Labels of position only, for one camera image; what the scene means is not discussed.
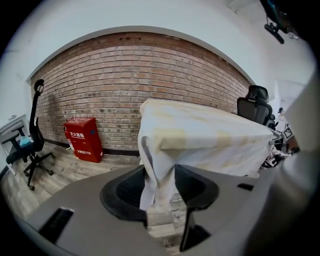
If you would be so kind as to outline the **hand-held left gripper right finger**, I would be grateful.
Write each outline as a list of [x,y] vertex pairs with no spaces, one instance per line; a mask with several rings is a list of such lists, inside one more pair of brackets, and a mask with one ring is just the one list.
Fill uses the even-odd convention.
[[186,204],[180,251],[254,253],[283,232],[279,186],[282,171],[259,178],[175,167],[175,185]]

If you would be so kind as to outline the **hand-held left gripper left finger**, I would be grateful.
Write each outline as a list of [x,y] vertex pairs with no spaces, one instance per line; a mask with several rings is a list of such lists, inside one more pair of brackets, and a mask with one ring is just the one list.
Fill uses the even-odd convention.
[[169,256],[147,232],[143,186],[143,166],[81,179],[17,223],[47,256]]

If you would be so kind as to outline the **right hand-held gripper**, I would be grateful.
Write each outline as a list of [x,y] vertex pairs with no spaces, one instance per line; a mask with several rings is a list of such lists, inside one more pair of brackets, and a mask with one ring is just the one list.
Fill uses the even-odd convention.
[[276,131],[275,136],[274,146],[277,150],[286,154],[296,154],[300,151],[298,142],[290,126],[287,125],[281,132]]

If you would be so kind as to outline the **beige checked flower tablecloth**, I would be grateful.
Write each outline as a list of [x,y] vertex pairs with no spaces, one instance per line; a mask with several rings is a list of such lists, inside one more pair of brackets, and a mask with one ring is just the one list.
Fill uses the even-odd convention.
[[147,99],[137,137],[145,168],[139,207],[169,209],[176,165],[233,176],[256,174],[270,153],[273,133],[238,115],[182,101]]

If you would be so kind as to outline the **black high-back office chair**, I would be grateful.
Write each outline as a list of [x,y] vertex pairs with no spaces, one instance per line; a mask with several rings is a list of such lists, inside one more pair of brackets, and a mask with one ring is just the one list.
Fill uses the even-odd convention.
[[275,116],[265,87],[250,85],[246,96],[237,99],[237,115],[272,130],[276,128]]

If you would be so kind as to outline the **red fire equipment box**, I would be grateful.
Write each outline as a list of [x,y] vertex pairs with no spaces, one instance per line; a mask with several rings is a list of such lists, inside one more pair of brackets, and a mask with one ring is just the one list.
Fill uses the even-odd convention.
[[64,123],[63,128],[78,159],[92,163],[101,161],[104,153],[94,117],[74,117]]

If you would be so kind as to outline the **black mesh office chair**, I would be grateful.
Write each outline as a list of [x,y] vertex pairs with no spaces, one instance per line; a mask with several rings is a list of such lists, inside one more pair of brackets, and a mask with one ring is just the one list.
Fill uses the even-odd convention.
[[26,136],[26,138],[29,139],[29,142],[21,145],[22,140],[17,140],[18,137],[25,137],[22,126],[13,129],[12,131],[17,132],[17,134],[9,137],[2,142],[3,145],[7,143],[10,143],[12,145],[12,149],[6,157],[6,163],[8,165],[13,164],[19,159],[22,159],[24,163],[30,160],[30,164],[24,169],[23,173],[28,178],[27,186],[31,191],[35,190],[35,187],[31,185],[35,169],[41,169],[48,173],[50,176],[54,174],[52,170],[49,170],[46,167],[42,166],[41,162],[48,157],[52,157],[54,159],[55,155],[51,152],[42,156],[37,155],[38,152],[41,152],[43,150],[45,144],[45,139],[38,125],[39,119],[36,117],[37,103],[44,90],[44,83],[45,81],[43,79],[38,79],[34,83],[34,96],[32,100],[32,108],[29,119],[29,135]]

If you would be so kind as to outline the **light blue packet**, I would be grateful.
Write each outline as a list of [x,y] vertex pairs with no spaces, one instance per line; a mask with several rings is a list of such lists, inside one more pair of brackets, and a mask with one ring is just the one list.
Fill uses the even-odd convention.
[[19,146],[25,147],[26,145],[32,144],[34,140],[32,139],[31,136],[22,136],[20,141],[19,141]]

